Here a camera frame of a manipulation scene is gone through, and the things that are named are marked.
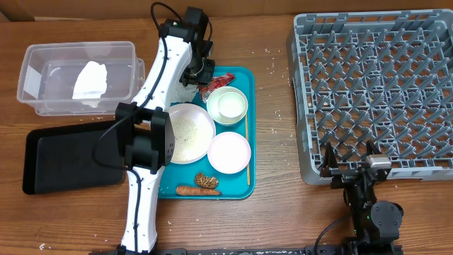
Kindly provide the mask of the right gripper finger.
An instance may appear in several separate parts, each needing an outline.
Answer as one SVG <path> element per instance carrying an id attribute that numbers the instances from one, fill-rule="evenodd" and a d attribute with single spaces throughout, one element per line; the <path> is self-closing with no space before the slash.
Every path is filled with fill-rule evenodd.
<path id="1" fill-rule="evenodd" d="M 367 156 L 382 153 L 379 150 L 379 148 L 375 145 L 375 143 L 373 143 L 373 141 L 371 141 L 371 140 L 366 141 L 366 150 L 367 150 Z"/>
<path id="2" fill-rule="evenodd" d="M 325 146 L 325 155 L 323 157 L 323 163 L 321 165 L 321 170 L 329 168 L 338 168 L 338 163 L 336 161 L 336 155 L 333 151 L 333 147 L 330 142 L 326 143 Z"/>

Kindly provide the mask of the red snack wrapper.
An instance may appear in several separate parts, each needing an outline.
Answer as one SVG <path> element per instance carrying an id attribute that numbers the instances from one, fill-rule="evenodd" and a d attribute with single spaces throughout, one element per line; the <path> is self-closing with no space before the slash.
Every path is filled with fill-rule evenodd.
<path id="1" fill-rule="evenodd" d="M 202 102 L 206 103 L 213 91 L 229 85 L 235 78 L 234 74 L 227 72 L 221 76 L 214 76 L 211 82 L 206 86 L 199 85 L 198 90 Z"/>

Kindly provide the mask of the pale green bowl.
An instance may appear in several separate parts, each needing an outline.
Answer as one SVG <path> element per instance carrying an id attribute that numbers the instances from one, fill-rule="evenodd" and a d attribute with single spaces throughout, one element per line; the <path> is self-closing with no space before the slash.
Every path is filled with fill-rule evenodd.
<path id="1" fill-rule="evenodd" d="M 219 113 L 218 106 L 217 106 L 218 100 L 219 100 L 220 96 L 222 96 L 223 94 L 225 94 L 227 92 L 236 92 L 236 93 L 240 94 L 246 102 L 246 109 L 239 119 L 229 120 L 229 119 L 223 118 Z M 207 112 L 209 113 L 211 118 L 215 122 L 219 123 L 220 125 L 225 125 L 225 126 L 235 125 L 236 123 L 238 123 L 240 120 L 242 120 L 245 117 L 245 115 L 247 114 L 247 111 L 248 111 L 248 99 L 246 98 L 245 94 L 241 90 L 234 88 L 234 87 L 224 86 L 222 88 L 219 88 L 219 89 L 213 91 L 207 100 Z"/>

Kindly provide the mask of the white napkin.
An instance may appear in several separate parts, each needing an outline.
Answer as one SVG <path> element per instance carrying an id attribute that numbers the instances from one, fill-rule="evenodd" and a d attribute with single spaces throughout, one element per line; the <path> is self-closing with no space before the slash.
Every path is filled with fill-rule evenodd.
<path id="1" fill-rule="evenodd" d="M 73 99 L 83 99 L 84 105 L 97 108 L 107 90 L 107 69 L 104 64 L 90 61 L 76 79 Z"/>
<path id="2" fill-rule="evenodd" d="M 175 102 L 177 103 L 191 102 L 198 93 L 198 91 L 199 88 L 197 85 L 188 84 L 187 86 L 184 86 L 182 84 L 178 84 L 176 87 Z"/>

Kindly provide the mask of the white cup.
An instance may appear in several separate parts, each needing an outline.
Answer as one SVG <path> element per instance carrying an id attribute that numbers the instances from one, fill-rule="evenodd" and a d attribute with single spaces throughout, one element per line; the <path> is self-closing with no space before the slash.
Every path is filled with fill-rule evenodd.
<path id="1" fill-rule="evenodd" d="M 246 102 L 239 93 L 227 92 L 220 96 L 217 106 L 223 118 L 235 120 L 242 116 Z"/>

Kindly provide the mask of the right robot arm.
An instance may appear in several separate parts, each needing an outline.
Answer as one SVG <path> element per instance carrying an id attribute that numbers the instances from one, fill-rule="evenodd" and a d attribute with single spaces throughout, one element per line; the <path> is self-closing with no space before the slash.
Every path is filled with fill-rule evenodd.
<path id="1" fill-rule="evenodd" d="M 331 223 L 317 237 L 315 254 L 402 254 L 400 246 L 394 246 L 399 238 L 399 228 L 404 211 L 387 200 L 378 201 L 374 186 L 387 179 L 391 171 L 390 159 L 367 141 L 367 156 L 356 169 L 341 170 L 331 143 L 326 152 L 320 176 L 330 177 L 332 189 L 343 190 L 343 199 L 350 214 Z M 351 219 L 355 235 L 346 237 L 339 245 L 320 245 L 321 238 L 337 224 Z"/>

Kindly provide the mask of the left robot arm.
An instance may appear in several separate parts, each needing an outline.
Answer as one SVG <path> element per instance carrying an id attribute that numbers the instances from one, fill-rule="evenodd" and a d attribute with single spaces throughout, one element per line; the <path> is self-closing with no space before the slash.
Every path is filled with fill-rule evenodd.
<path id="1" fill-rule="evenodd" d="M 159 184 L 171 162 L 175 138 L 168 109 L 184 102 L 181 92 L 208 85 L 215 62 L 212 24 L 200 8 L 189 7 L 157 24 L 159 48 L 150 73 L 131 103 L 120 103 L 115 131 L 122 170 L 129 179 L 127 224 L 118 254 L 153 254 Z"/>

